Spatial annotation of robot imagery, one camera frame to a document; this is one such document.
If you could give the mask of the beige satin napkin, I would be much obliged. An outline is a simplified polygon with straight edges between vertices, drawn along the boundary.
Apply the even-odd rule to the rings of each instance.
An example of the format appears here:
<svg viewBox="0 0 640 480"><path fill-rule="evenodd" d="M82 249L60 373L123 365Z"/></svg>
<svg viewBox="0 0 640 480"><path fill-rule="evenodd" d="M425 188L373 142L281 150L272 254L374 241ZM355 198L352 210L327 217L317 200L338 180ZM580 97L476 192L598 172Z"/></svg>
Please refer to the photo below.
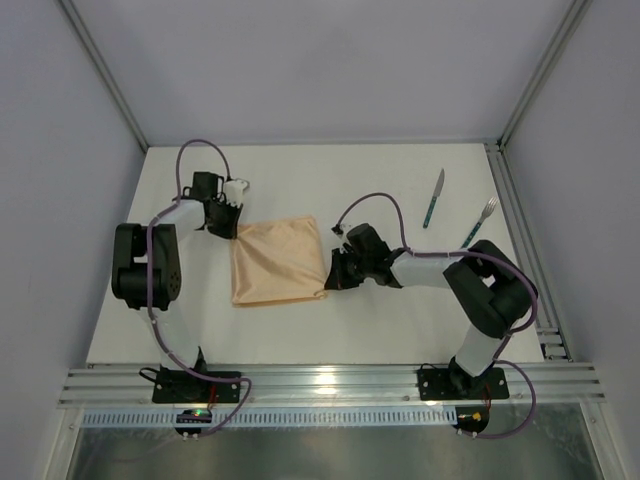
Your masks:
<svg viewBox="0 0 640 480"><path fill-rule="evenodd" d="M231 241L231 302L282 305L327 297L327 270L312 216L245 224Z"/></svg>

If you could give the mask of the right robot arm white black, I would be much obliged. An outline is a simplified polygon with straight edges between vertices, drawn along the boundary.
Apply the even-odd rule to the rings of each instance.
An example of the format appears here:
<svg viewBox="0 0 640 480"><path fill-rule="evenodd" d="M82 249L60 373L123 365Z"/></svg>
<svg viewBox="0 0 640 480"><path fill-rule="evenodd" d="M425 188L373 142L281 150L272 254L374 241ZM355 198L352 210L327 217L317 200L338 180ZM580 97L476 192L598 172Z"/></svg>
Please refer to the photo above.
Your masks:
<svg viewBox="0 0 640 480"><path fill-rule="evenodd" d="M470 322L462 346L445 367L420 367L418 389L423 400L480 399L496 389L504 373L496 361L514 335L515 324L537 304L531 280L492 242L480 240L452 253L419 253L390 248L369 224L346 234L331 252L324 288L343 291L372 280L379 286L402 289L433 287L449 290Z"/></svg>

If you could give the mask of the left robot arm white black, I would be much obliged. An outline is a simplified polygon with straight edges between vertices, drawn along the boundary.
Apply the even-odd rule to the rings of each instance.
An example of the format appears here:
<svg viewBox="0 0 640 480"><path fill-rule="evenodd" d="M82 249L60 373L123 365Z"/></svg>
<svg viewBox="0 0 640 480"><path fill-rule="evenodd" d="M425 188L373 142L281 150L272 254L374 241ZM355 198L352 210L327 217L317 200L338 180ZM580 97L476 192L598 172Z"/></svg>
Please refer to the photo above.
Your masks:
<svg viewBox="0 0 640 480"><path fill-rule="evenodd" d="M162 368L209 380L202 349L190 333L178 302L182 290L180 243L196 232L225 240L237 237L244 179L196 172L171 203L148 223L116 227L111 289L139 313L161 355Z"/></svg>

